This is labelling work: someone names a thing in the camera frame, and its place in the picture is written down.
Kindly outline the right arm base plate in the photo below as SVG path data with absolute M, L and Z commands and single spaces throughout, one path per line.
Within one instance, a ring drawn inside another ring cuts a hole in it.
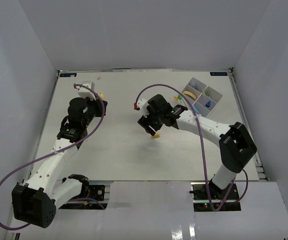
M 221 201 L 223 200 L 227 190 L 229 187 L 226 187 L 221 193 L 216 192 L 212 188 L 210 188 L 210 196 L 212 199 L 212 204 L 214 208 L 218 208 L 220 206 Z M 194 212 L 211 212 L 212 209 L 210 207 L 209 199 L 206 192 L 206 185 L 204 183 L 193 183 L 192 188 L 189 191 L 192 194 L 193 198 L 193 207 Z M 240 212 L 242 210 L 241 204 L 237 202 L 240 198 L 238 189 L 236 184 L 233 184 L 232 189 L 229 195 L 226 198 L 226 202 L 221 207 L 221 212 Z

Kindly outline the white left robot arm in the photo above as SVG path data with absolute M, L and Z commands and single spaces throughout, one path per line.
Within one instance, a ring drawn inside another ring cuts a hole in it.
M 106 114 L 107 101 L 76 97 L 69 102 L 68 115 L 61 122 L 53 146 L 53 155 L 47 157 L 39 169 L 24 184 L 17 184 L 12 190 L 14 218 L 41 228 L 48 227 L 56 211 L 77 197 L 89 195 L 87 177 L 72 174 L 60 185 L 56 182 L 81 147 L 87 136 L 87 127 L 95 117 Z

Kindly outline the blue capped small marker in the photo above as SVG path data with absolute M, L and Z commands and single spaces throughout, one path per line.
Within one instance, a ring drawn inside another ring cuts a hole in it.
M 206 102 L 205 107 L 210 109 L 212 107 L 212 104 L 213 104 L 212 101 L 209 100 L 209 101 Z

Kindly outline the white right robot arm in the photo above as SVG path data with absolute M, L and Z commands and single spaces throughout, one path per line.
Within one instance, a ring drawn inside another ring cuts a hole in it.
M 210 195 L 219 200 L 228 192 L 228 185 L 257 152 L 252 137 L 244 124 L 215 122 L 195 115 L 183 105 L 171 106 L 162 95 L 149 100 L 139 99 L 134 108 L 142 113 L 138 124 L 154 136 L 162 126 L 194 133 L 220 149 L 221 166 L 209 182 Z

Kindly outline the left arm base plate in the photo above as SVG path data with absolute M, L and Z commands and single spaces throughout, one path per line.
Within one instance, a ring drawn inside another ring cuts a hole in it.
M 107 185 L 90 185 L 89 193 L 86 198 L 92 200 L 69 201 L 60 209 L 63 210 L 105 210 L 110 196 L 110 186 Z

